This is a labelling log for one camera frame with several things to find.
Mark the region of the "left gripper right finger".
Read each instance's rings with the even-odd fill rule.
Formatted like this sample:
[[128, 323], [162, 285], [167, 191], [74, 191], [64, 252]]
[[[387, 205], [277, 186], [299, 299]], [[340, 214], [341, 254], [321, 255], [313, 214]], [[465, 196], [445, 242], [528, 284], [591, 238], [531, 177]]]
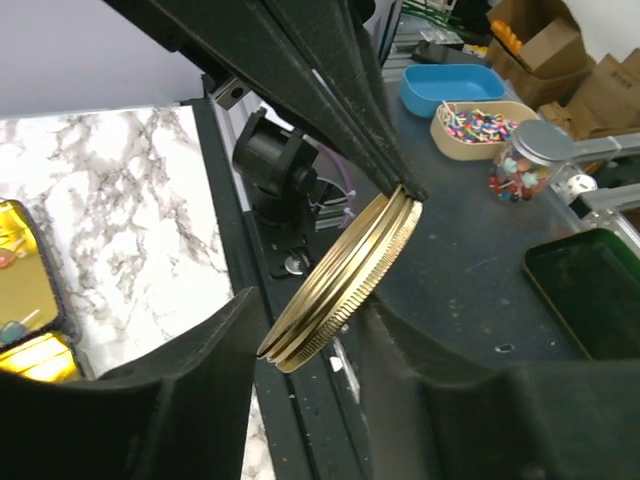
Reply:
[[483, 367], [376, 300], [361, 312], [361, 401], [377, 479], [635, 479], [639, 365]]

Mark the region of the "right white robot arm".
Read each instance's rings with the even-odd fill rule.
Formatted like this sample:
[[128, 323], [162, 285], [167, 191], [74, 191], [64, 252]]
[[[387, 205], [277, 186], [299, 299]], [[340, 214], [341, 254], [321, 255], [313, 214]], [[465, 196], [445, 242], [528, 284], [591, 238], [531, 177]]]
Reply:
[[374, 1], [116, 1], [113, 8], [170, 52], [216, 80], [235, 77], [289, 122], [254, 117], [233, 156], [267, 195], [300, 197], [319, 140], [354, 163], [387, 197], [427, 198], [390, 116], [368, 24]]

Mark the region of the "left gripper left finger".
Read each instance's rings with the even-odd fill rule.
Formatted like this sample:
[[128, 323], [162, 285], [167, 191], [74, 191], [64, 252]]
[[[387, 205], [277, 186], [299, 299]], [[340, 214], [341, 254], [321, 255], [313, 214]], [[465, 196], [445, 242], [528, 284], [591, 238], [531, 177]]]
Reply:
[[5, 479], [237, 479], [254, 381], [260, 295], [100, 378], [1, 377]]

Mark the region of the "gold jar lid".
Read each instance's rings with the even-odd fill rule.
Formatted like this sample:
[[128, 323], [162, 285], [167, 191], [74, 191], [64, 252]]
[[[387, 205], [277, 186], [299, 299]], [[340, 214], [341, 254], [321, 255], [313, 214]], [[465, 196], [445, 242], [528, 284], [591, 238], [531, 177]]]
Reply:
[[380, 194], [304, 280], [257, 350], [291, 373], [320, 352], [371, 295], [408, 243], [423, 204], [402, 186]]

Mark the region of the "gold candy tin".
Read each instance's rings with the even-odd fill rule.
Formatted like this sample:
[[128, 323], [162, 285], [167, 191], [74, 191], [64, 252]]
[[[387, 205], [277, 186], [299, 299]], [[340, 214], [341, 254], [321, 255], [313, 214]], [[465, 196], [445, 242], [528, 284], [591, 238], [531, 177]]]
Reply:
[[1, 349], [39, 335], [80, 337], [68, 313], [60, 270], [33, 216], [18, 200], [1, 202]]
[[1, 370], [48, 383], [86, 378], [71, 343], [58, 333], [46, 333], [2, 353]]

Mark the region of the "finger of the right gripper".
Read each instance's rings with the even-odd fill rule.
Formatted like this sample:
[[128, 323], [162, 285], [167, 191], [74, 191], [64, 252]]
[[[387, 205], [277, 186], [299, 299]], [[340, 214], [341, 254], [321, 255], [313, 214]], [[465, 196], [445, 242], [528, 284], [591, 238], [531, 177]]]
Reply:
[[326, 82], [346, 117], [356, 125], [372, 151], [345, 156], [367, 174], [382, 191], [398, 184], [416, 200], [427, 198], [424, 182], [406, 157], [391, 121], [381, 66], [363, 17], [375, 7], [372, 1], [359, 6], [354, 1], [277, 1], [274, 10], [300, 49], [303, 57]]
[[207, 73], [221, 66], [240, 77], [286, 120], [343, 155], [341, 144], [349, 153], [370, 153], [352, 134], [356, 123], [287, 33], [276, 2], [152, 1], [149, 34]]

